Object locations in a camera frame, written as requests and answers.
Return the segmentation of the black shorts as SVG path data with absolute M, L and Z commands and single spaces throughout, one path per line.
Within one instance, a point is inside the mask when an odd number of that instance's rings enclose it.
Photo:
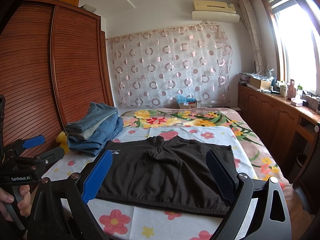
M 223 217 L 229 205 L 221 197 L 206 164 L 216 150 L 235 168 L 231 146 L 202 143 L 175 136 L 131 142 L 108 142 L 112 165 L 97 198 L 151 209 Z

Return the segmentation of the yellow object beside jeans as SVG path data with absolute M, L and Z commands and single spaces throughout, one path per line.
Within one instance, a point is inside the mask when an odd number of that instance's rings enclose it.
M 64 131 L 60 132 L 56 137 L 56 142 L 60 144 L 60 147 L 63 148 L 64 153 L 67 154 L 69 152 L 69 146 L 67 143 L 67 135 Z

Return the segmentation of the bottom blue denim jeans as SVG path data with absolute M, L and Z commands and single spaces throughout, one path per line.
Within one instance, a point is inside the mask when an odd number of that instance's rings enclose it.
M 122 130 L 123 120 L 118 115 L 115 129 L 111 133 L 96 131 L 88 140 L 81 140 L 74 136 L 67 137 L 69 149 L 73 152 L 83 152 L 89 155 L 98 155 L 109 141 L 112 141 Z

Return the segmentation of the white cloth between jeans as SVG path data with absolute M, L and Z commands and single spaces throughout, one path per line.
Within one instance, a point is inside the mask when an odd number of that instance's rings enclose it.
M 98 121 L 95 125 L 92 125 L 84 132 L 81 132 L 78 137 L 82 140 L 88 140 L 96 131 L 111 133 L 116 127 L 117 119 L 118 113 L 106 116 Z

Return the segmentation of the top light blue jeans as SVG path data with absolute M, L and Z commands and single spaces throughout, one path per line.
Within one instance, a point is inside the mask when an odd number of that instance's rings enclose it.
M 65 126 L 65 134 L 87 140 L 107 118 L 115 114 L 118 114 L 116 107 L 105 103 L 91 102 L 87 114 L 82 119 L 70 122 Z

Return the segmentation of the brown slatted wardrobe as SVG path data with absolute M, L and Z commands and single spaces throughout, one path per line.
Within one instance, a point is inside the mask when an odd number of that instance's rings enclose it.
M 1 0 L 3 142 L 42 135 L 24 156 L 54 148 L 90 103 L 113 106 L 101 17 L 79 0 Z

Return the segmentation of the long wooden sideboard cabinet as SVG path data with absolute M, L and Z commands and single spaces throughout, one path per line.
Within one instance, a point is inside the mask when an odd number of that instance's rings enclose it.
M 319 139 L 319 114 L 295 107 L 279 95 L 238 85 L 241 117 L 266 146 L 289 182 L 295 184 L 311 160 Z

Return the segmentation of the cardboard box with blue bag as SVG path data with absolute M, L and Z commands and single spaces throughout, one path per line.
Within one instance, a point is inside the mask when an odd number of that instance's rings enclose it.
M 191 95 L 187 97 L 177 95 L 176 101 L 180 109 L 191 109 L 197 107 L 197 100 Z

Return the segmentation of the cardboard box on sideboard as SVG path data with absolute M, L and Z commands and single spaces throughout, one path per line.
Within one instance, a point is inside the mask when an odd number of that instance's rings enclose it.
M 268 80 L 265 81 L 265 80 L 256 79 L 255 77 L 250 77 L 249 81 L 250 81 L 250 85 L 258 89 L 270 89 L 271 87 L 271 81 L 268 81 Z

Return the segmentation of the white mug on sideboard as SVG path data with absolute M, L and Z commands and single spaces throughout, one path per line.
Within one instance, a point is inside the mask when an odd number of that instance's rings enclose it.
M 288 90 L 288 87 L 286 84 L 280 85 L 280 89 L 279 89 L 280 96 L 287 97 L 287 90 Z

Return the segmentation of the pink bottle on sideboard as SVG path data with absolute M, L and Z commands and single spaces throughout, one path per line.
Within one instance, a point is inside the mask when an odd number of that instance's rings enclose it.
M 295 87 L 295 81 L 294 79 L 291 79 L 290 84 L 288 86 L 287 98 L 288 99 L 295 98 L 296 94 L 297 94 L 297 89 Z

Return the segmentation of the circle pattern sheer curtain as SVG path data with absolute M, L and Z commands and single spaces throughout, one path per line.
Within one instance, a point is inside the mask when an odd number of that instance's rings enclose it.
M 172 107 L 178 98 L 205 106 L 230 102 L 232 47 L 218 24 L 131 33 L 107 45 L 122 107 Z

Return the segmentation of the patterned window drape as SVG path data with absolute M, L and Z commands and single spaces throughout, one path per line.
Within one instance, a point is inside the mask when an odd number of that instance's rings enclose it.
M 266 73 L 259 28 L 251 3 L 249 0 L 239 0 L 239 6 L 252 41 L 255 56 L 255 72 Z

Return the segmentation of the window with wooden frame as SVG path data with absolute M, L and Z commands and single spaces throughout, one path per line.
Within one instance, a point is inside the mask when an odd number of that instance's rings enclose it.
M 319 33 L 296 0 L 261 0 L 267 12 L 278 60 L 277 79 L 319 94 Z

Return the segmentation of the white wall air conditioner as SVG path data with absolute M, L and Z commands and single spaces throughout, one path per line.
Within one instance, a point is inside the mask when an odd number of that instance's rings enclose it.
M 238 23 L 239 14 L 234 4 L 218 1 L 194 0 L 192 20 L 207 22 Z

